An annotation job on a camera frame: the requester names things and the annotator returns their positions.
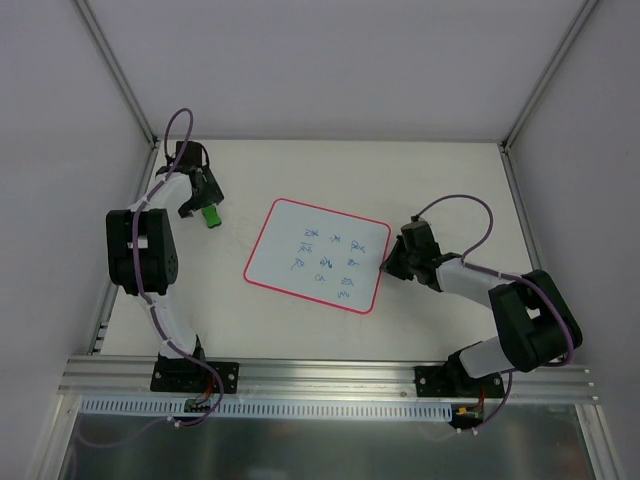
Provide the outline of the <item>green whiteboard eraser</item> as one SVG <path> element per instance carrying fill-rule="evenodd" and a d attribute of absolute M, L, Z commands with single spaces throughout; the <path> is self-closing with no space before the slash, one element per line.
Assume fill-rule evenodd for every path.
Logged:
<path fill-rule="evenodd" d="M 201 210 L 205 224 L 209 229 L 214 229 L 222 225 L 217 206 L 209 205 Z"/>

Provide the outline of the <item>pink framed whiteboard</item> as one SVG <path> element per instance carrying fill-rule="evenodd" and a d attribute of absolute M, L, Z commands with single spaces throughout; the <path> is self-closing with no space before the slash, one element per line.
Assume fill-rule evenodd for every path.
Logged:
<path fill-rule="evenodd" d="M 366 315 L 375 305 L 388 224 L 275 200 L 243 272 L 247 283 Z"/>

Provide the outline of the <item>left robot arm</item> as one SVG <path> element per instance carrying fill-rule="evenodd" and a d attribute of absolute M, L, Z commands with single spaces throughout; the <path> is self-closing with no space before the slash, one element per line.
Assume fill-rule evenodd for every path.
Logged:
<path fill-rule="evenodd" d="M 178 300 L 179 258 L 172 226 L 201 212 L 205 224 L 221 224 L 224 194 L 208 167 L 170 173 L 163 167 L 142 197 L 106 215 L 110 280 L 137 299 L 159 341 L 159 360 L 177 362 L 173 378 L 187 391 L 208 379 L 204 351 Z"/>

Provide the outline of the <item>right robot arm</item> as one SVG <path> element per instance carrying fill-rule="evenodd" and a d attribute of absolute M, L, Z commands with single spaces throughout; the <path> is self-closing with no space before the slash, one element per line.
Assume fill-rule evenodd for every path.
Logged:
<path fill-rule="evenodd" d="M 471 397 L 502 374 L 528 373 L 540 366 L 572 362 L 583 337 L 550 275 L 501 273 L 443 254 L 433 240 L 397 238 L 380 270 L 416 280 L 438 293 L 463 297 L 488 308 L 497 334 L 452 354 L 434 373 L 418 380 L 422 396 Z"/>

